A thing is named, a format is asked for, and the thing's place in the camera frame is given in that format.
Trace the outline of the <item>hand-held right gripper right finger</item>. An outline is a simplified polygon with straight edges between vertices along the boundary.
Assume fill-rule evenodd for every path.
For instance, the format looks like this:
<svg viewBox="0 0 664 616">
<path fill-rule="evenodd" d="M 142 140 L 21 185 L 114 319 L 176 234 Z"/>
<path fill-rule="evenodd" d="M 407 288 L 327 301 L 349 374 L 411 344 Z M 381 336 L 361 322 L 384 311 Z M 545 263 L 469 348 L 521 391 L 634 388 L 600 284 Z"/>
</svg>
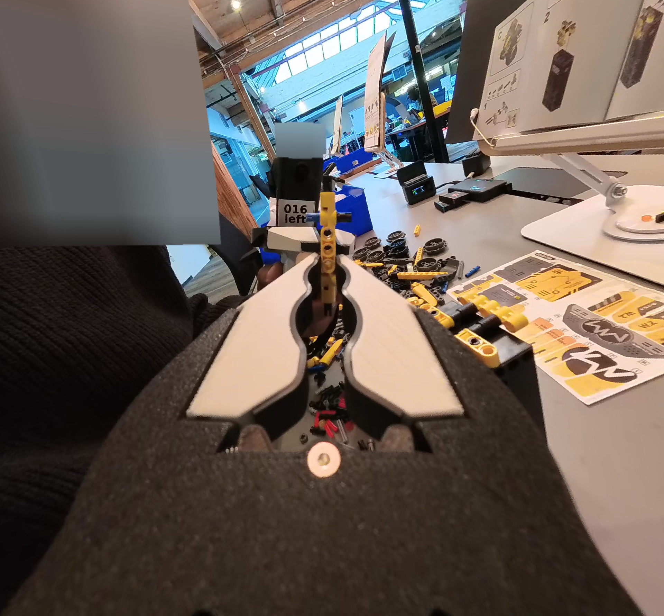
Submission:
<svg viewBox="0 0 664 616">
<path fill-rule="evenodd" d="M 459 417 L 463 405 L 416 315 L 416 308 L 361 269 L 339 258 L 344 312 L 355 329 L 344 352 L 346 403 L 353 419 Z"/>
</svg>

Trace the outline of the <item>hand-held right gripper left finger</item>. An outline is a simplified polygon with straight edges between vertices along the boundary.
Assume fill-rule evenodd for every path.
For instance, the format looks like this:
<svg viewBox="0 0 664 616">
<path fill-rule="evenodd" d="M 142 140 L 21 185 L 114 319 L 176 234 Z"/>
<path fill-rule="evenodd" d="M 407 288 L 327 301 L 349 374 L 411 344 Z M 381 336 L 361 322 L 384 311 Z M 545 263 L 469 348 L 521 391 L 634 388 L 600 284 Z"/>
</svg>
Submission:
<svg viewBox="0 0 664 616">
<path fill-rule="evenodd" d="M 307 255 L 238 309 L 187 409 L 188 418 L 298 421 L 306 408 L 306 351 L 296 312 L 311 293 Z"/>
</svg>

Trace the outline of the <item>yellow brick assembly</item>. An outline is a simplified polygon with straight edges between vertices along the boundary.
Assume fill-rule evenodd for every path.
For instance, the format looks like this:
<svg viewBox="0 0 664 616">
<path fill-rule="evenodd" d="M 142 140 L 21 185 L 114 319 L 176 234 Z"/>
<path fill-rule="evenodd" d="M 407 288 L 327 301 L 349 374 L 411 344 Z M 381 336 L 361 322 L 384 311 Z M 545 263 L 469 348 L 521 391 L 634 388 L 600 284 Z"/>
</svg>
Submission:
<svg viewBox="0 0 664 616">
<path fill-rule="evenodd" d="M 320 194 L 320 211 L 307 213 L 309 223 L 320 224 L 320 289 L 323 313 L 332 316 L 336 304 L 336 224 L 350 223 L 351 213 L 336 212 L 335 188 L 324 189 Z"/>
</svg>

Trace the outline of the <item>blue storage bin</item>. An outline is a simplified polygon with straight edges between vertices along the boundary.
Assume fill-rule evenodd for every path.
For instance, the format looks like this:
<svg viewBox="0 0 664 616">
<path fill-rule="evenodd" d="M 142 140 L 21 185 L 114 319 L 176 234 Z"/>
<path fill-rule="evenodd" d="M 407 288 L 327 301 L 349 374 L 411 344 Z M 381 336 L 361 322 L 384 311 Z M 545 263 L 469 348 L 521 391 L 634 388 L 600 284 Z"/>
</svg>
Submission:
<svg viewBox="0 0 664 616">
<path fill-rule="evenodd" d="M 335 195 L 336 213 L 351 215 L 350 222 L 342 222 L 341 230 L 358 237 L 372 230 L 369 206 L 365 190 L 344 184 Z"/>
<path fill-rule="evenodd" d="M 324 161 L 323 168 L 326 169 L 330 165 L 334 164 L 335 170 L 339 175 L 348 174 L 358 167 L 363 167 L 371 162 L 373 162 L 375 156 L 371 152 L 366 152 L 364 149 L 359 149 L 350 152 L 347 155 L 335 155 L 329 157 Z"/>
</svg>

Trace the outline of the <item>pile of yellow grey bricks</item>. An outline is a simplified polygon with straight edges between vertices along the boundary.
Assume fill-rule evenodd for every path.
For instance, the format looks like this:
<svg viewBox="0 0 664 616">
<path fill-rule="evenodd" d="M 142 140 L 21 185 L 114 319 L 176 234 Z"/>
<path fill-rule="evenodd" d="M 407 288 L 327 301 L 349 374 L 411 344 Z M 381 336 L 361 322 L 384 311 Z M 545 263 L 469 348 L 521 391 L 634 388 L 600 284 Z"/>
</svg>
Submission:
<svg viewBox="0 0 664 616">
<path fill-rule="evenodd" d="M 399 293 L 404 293 L 406 300 L 420 309 L 425 310 L 429 315 L 446 329 L 453 332 L 461 331 L 462 321 L 467 320 L 476 312 L 473 305 L 460 307 L 454 312 L 442 312 L 438 306 L 442 300 L 434 296 L 434 289 L 427 288 L 421 283 L 424 277 L 429 276 L 429 272 L 397 272 L 394 268 L 390 268 L 382 281 L 387 284 L 405 284 L 410 282 L 411 290 L 398 290 Z M 333 325 L 326 334 L 321 334 L 315 337 L 309 350 L 306 368 L 312 372 L 319 372 L 327 369 L 332 361 L 336 358 L 339 352 L 347 344 L 346 335 L 350 335 L 351 322 L 343 320 L 343 306 L 341 299 L 338 298 L 333 307 Z"/>
</svg>

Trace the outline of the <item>pile of black red pins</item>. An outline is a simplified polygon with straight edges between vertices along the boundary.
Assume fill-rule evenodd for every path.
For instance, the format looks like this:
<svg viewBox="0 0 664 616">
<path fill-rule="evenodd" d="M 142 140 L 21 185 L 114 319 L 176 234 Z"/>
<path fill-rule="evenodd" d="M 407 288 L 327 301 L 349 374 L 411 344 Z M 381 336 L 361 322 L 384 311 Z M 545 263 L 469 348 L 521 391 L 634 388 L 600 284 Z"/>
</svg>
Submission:
<svg viewBox="0 0 664 616">
<path fill-rule="evenodd" d="M 377 441 L 363 433 L 351 418 L 341 381 L 316 392 L 307 410 L 307 427 L 300 436 L 302 445 L 327 441 L 359 451 L 377 450 Z"/>
</svg>

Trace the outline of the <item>black block with yellow beams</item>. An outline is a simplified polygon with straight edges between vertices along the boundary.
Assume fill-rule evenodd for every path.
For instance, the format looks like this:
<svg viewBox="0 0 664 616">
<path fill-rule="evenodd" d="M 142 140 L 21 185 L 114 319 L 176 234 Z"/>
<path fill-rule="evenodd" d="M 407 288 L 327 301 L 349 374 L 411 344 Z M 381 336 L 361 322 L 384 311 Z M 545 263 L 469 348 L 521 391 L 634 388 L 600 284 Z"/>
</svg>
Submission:
<svg viewBox="0 0 664 616">
<path fill-rule="evenodd" d="M 463 295 L 441 307 L 449 331 L 501 379 L 545 435 L 533 347 L 516 336 L 528 325 L 524 305 L 508 306 L 485 294 Z"/>
</svg>

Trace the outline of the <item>group of black toy tyres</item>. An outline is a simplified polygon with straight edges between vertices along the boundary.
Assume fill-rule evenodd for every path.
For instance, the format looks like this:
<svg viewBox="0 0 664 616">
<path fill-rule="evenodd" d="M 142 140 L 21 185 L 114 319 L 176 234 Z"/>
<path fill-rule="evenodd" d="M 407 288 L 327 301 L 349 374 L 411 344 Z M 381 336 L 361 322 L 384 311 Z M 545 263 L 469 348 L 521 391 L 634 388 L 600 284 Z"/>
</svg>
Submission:
<svg viewBox="0 0 664 616">
<path fill-rule="evenodd" d="M 448 251 L 447 242 L 440 237 L 424 242 L 419 236 L 414 238 L 415 246 L 410 245 L 402 230 L 390 233 L 384 240 L 378 237 L 368 238 L 364 245 L 354 252 L 353 259 L 365 264 L 378 264 L 376 268 L 385 271 L 390 268 L 408 272 L 444 271 L 449 261 L 449 258 L 445 258 Z"/>
</svg>

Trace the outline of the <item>booklet display stand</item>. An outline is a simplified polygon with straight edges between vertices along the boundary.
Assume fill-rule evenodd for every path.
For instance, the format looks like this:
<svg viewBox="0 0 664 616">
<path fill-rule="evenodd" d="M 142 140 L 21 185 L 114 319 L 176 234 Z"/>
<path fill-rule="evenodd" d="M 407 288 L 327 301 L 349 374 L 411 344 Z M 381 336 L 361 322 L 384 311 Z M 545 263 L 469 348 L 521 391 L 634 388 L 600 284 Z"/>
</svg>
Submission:
<svg viewBox="0 0 664 616">
<path fill-rule="evenodd" d="M 378 155 L 382 162 L 389 165 L 383 173 L 387 177 L 394 175 L 403 166 L 386 148 L 386 97 L 381 90 L 385 64 L 393 41 L 394 33 L 388 36 L 384 32 L 371 50 L 364 98 L 364 150 Z"/>
<path fill-rule="evenodd" d="M 342 126 L 342 113 L 343 113 L 343 95 L 336 99 L 333 132 L 331 143 L 329 147 L 329 155 L 339 155 L 341 149 L 341 139 L 343 134 Z"/>
</svg>

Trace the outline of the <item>black equipment case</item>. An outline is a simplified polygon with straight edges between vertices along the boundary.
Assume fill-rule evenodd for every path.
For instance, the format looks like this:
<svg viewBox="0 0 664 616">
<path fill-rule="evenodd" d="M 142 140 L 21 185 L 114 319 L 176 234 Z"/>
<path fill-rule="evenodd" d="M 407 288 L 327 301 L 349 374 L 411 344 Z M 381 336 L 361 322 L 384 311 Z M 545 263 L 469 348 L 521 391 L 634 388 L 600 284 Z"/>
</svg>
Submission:
<svg viewBox="0 0 664 616">
<path fill-rule="evenodd" d="M 416 205 L 436 196 L 435 180 L 427 174 L 425 164 L 421 160 L 399 168 L 396 177 L 408 205 Z"/>
</svg>

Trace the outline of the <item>flat black device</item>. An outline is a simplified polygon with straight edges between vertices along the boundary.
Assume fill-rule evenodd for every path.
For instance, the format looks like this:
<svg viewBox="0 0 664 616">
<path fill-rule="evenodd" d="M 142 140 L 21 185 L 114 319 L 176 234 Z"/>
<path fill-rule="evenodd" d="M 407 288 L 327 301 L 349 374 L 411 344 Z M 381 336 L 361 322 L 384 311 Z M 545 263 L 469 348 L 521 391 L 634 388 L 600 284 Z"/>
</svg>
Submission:
<svg viewBox="0 0 664 616">
<path fill-rule="evenodd" d="M 503 194 L 510 194 L 512 190 L 513 185 L 508 181 L 469 178 L 444 185 L 434 200 L 434 206 L 445 213 L 470 203 L 485 203 Z"/>
</svg>

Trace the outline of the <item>yellow sticker sheet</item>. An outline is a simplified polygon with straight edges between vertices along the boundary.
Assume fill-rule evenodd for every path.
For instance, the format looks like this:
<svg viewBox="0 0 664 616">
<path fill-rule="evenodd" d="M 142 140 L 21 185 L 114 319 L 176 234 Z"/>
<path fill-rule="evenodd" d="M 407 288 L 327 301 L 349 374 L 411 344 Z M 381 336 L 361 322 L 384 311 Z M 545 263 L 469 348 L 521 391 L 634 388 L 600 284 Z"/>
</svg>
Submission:
<svg viewBox="0 0 664 616">
<path fill-rule="evenodd" d="M 586 405 L 663 376 L 663 293 L 534 251 L 448 288 L 515 307 L 536 365 Z"/>
</svg>

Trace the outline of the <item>black pole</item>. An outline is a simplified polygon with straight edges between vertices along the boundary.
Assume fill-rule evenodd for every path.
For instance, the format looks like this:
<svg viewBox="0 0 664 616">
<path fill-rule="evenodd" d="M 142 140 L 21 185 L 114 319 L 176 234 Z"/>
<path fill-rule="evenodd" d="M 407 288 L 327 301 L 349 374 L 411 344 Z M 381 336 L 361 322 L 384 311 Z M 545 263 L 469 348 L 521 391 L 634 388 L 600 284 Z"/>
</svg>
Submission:
<svg viewBox="0 0 664 616">
<path fill-rule="evenodd" d="M 442 131 L 436 125 L 436 116 L 434 107 L 431 103 L 430 91 L 426 80 L 426 71 L 424 60 L 422 58 L 419 38 L 416 32 L 416 25 L 411 8 L 410 0 L 399 0 L 400 10 L 402 12 L 403 25 L 411 52 L 414 77 L 419 90 L 419 100 L 422 104 L 426 129 L 430 138 L 430 145 L 436 163 L 450 163 L 448 151 Z"/>
</svg>

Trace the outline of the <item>white book stand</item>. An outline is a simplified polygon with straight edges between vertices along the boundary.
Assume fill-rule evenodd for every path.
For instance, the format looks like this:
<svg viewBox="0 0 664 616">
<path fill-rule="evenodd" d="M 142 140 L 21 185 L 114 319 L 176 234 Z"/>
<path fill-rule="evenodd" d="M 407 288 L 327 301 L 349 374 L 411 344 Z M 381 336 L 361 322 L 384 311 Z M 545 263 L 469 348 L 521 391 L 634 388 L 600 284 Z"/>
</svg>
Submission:
<svg viewBox="0 0 664 616">
<path fill-rule="evenodd" d="M 539 155 L 596 191 L 595 196 L 522 235 L 589 261 L 663 284 L 663 168 L 657 185 L 627 186 L 594 165 L 589 154 L 663 147 L 663 111 L 600 124 L 530 132 L 492 142 L 476 138 L 475 119 L 496 26 L 525 0 L 468 0 L 448 138 L 477 141 L 487 155 Z M 663 83 L 663 57 L 655 80 Z"/>
</svg>

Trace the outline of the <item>instruction booklet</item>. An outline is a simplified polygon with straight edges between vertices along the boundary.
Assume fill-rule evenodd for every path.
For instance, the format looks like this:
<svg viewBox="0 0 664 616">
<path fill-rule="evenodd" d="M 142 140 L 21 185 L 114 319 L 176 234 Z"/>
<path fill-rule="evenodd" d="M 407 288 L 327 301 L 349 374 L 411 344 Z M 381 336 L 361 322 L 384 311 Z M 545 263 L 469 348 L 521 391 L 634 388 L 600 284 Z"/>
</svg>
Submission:
<svg viewBox="0 0 664 616">
<path fill-rule="evenodd" d="M 494 31 L 476 138 L 663 111 L 663 0 L 525 0 Z"/>
</svg>

